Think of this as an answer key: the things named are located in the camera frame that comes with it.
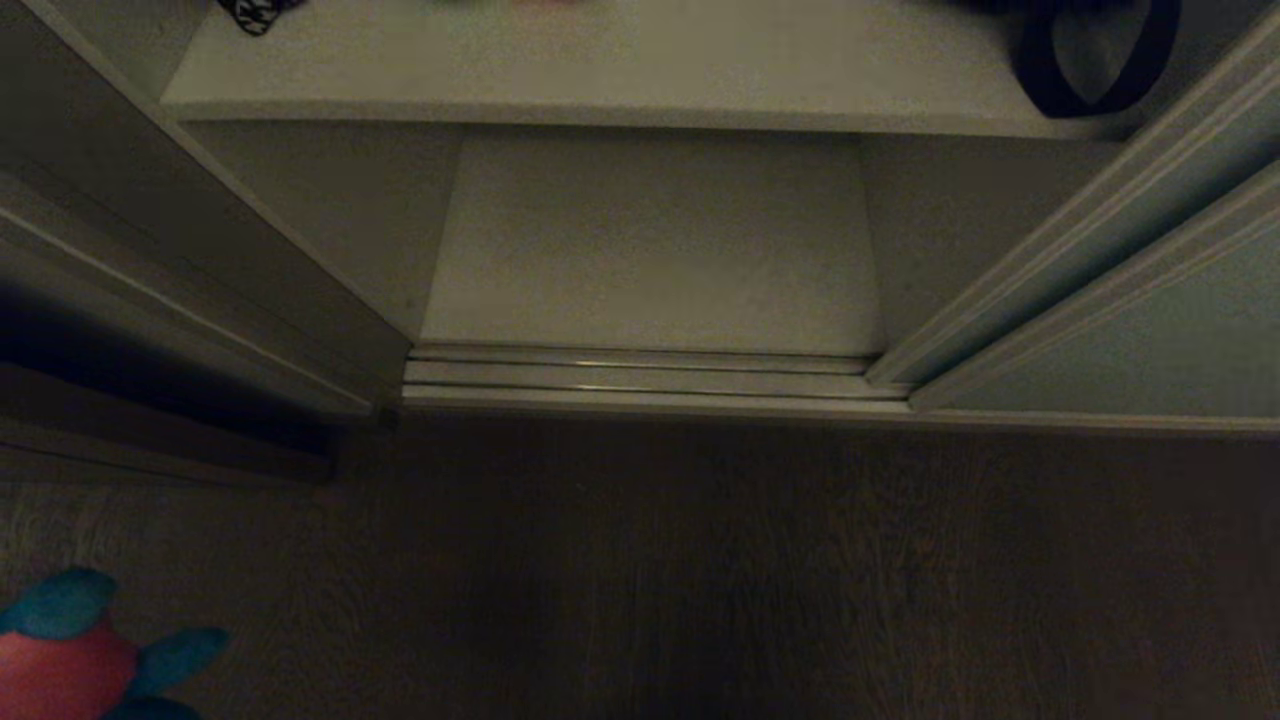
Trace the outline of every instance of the pink plush toy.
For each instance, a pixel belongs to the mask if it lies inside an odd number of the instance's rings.
[[[115,580],[76,568],[0,614],[0,719],[198,720],[159,696],[227,646],[216,629],[184,630],[138,648],[111,629]]]

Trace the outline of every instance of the closet shelf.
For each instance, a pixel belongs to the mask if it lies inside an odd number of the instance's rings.
[[[925,0],[325,0],[265,37],[212,8],[180,119],[347,119],[1108,138],[1051,120],[1002,18]]]

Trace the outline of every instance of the blue plush ear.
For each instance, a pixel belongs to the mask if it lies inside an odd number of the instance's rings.
[[[225,630],[183,630],[150,644],[138,653],[138,674],[127,697],[160,694],[200,673],[218,657],[230,637]]]
[[[44,641],[87,633],[115,596],[115,580],[87,568],[54,575],[22,596],[0,616],[0,633],[19,632]]]
[[[163,697],[131,700],[106,714],[102,720],[200,720],[195,710]]]

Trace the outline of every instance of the stuffed toy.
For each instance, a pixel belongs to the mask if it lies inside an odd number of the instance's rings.
[[[0,719],[198,720],[157,697],[227,646],[218,629],[138,648],[111,629],[115,580],[83,568],[55,575],[0,614]]]

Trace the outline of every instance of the patterned fabric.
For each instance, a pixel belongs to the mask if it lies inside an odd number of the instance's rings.
[[[306,0],[218,0],[236,19],[236,24],[252,36],[265,35],[280,13],[302,3]]]

